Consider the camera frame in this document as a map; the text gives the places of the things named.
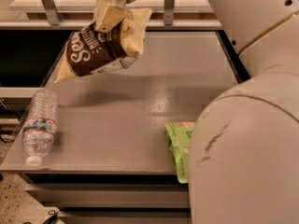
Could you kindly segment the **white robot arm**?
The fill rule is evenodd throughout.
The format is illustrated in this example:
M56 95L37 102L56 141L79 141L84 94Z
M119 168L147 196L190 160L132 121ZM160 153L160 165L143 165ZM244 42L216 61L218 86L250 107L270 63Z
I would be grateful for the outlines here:
M207 0L249 80L201 113L192 224L299 224L298 0Z

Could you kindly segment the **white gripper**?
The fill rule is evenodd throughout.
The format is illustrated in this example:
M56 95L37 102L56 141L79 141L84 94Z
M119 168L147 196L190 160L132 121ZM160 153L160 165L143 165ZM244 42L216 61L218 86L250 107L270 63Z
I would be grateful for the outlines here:
M95 30L101 33L110 32L126 16L126 3L135 0L96 0L93 12Z

